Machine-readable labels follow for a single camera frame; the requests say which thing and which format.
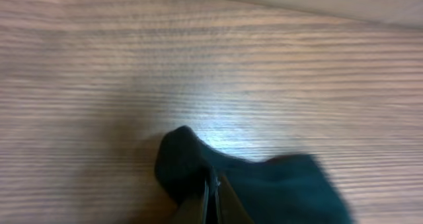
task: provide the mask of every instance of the black fabric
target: black fabric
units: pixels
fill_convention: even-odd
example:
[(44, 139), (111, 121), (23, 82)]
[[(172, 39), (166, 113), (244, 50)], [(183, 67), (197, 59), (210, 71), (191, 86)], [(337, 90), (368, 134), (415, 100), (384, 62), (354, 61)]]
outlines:
[(352, 219), (311, 155), (291, 155), (262, 163), (234, 159), (214, 151), (189, 127), (169, 132), (162, 140), (155, 174), (178, 204), (218, 185), (227, 177), (250, 218), (257, 224), (334, 223)]

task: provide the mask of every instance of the dark cloth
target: dark cloth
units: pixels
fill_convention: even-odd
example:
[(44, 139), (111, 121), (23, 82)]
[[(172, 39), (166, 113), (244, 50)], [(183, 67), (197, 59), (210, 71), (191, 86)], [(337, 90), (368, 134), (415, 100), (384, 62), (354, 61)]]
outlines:
[(164, 136), (155, 175), (179, 205), (193, 194), (202, 195), (205, 180), (214, 197), (218, 177), (224, 176), (256, 224), (352, 223), (346, 205), (311, 155), (252, 163), (211, 149), (184, 126)]

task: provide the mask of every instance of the wood grain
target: wood grain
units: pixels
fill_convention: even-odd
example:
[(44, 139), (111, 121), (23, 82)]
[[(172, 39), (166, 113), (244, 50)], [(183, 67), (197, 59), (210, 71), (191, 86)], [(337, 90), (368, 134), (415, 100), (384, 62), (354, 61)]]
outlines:
[(0, 0), (0, 223), (159, 223), (160, 137), (314, 153), (358, 223), (423, 219), (423, 31), (222, 0)]

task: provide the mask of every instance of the wooden surface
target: wooden surface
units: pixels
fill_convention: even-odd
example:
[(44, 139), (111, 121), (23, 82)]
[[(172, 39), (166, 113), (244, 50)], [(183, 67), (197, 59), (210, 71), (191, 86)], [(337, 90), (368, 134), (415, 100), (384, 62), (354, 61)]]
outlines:
[(314, 153), (358, 223), (423, 220), (423, 31), (222, 0), (0, 0), (0, 223), (159, 223), (160, 136)]

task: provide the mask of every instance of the dark object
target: dark object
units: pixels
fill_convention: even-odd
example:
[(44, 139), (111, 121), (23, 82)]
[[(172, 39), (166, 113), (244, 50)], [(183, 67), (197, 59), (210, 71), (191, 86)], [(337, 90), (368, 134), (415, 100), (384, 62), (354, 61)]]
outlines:
[(155, 175), (179, 206), (171, 223), (352, 223), (310, 155), (250, 163), (214, 151), (184, 126), (163, 138)]

